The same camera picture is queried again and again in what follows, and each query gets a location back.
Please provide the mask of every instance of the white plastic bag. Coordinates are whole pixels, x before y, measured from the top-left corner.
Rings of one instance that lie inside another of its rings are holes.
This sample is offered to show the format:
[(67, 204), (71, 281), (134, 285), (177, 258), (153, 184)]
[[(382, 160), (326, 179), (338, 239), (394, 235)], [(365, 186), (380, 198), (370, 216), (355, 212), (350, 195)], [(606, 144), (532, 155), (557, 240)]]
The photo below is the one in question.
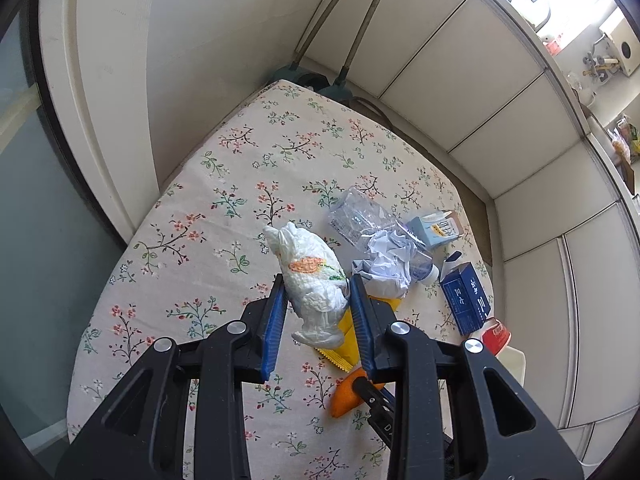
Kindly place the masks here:
[(265, 226), (262, 232), (280, 262), (293, 311), (303, 321), (293, 339), (314, 348), (338, 348), (344, 342), (338, 323), (347, 309), (348, 282), (334, 252), (292, 222), (279, 230)]

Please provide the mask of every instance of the white container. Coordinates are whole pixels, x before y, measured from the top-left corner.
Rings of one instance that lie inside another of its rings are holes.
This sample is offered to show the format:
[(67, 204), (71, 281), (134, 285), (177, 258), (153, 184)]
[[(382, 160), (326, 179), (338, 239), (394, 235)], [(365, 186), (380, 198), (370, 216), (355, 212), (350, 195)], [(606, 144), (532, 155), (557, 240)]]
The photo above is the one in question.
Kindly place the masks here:
[(502, 363), (502, 366), (507, 368), (509, 373), (520, 383), (520, 386), (524, 386), (526, 364), (524, 353), (517, 348), (505, 346), (496, 357)]

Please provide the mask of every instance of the silver screw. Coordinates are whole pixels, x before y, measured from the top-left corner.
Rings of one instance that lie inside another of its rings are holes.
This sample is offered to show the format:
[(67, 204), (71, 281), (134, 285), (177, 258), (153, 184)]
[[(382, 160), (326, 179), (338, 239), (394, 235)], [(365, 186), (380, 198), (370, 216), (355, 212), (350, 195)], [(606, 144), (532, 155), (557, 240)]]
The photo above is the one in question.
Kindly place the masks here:
[(478, 354), (482, 351), (482, 343), (479, 342), (478, 339), (467, 339), (465, 341), (465, 348), (472, 354)]
[(411, 328), (404, 321), (396, 321), (395, 323), (391, 324), (391, 332), (395, 334), (406, 334), (409, 332), (409, 330), (411, 330)]
[(232, 321), (226, 326), (226, 331), (230, 334), (241, 334), (246, 330), (246, 325), (242, 321)]
[(168, 337), (161, 337), (154, 342), (154, 350), (156, 352), (166, 352), (171, 348), (171, 340)]

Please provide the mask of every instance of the crumpled white paper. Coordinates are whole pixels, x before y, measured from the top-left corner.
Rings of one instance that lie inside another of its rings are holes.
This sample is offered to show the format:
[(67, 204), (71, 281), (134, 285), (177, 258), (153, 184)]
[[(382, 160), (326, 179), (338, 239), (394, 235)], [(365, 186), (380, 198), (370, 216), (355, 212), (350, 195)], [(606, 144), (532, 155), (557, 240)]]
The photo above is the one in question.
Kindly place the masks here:
[(279, 230), (267, 225), (262, 232), (280, 262), (293, 311), (303, 321), (293, 339), (314, 348), (341, 346), (338, 323), (347, 309), (348, 282), (334, 252), (318, 235), (292, 222)]
[(409, 261), (415, 245), (394, 231), (378, 231), (369, 240), (369, 257), (354, 260), (353, 272), (362, 276), (367, 294), (377, 298), (403, 298), (409, 290)]

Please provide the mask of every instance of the tablecloth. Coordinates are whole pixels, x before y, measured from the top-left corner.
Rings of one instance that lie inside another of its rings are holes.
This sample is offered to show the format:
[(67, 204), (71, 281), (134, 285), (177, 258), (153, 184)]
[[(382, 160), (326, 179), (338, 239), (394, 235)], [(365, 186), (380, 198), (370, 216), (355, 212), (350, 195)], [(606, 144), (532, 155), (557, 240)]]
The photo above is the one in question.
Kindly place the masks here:
[[(435, 259), (462, 251), (493, 303), (460, 198), (444, 174), (379, 124), (280, 81), (192, 155), (122, 255), (79, 344), (68, 401), (70, 438), (155, 338), (183, 343), (206, 337), (268, 295), (279, 267), (262, 234), (265, 224), (279, 228), (292, 221), (315, 232), (350, 269), (357, 253), (326, 215), (351, 185), (405, 219), (428, 208), (457, 211), (464, 233)], [(397, 315), (435, 338), (462, 339), (438, 285), (414, 283)], [(340, 419), (328, 414), (345, 374), (293, 341), (290, 333), (301, 324), (287, 314), (271, 379), (243, 385), (252, 478), (386, 478), (388, 452), (367, 425), (366, 410)], [(197, 390), (192, 383), (185, 478), (193, 474)]]

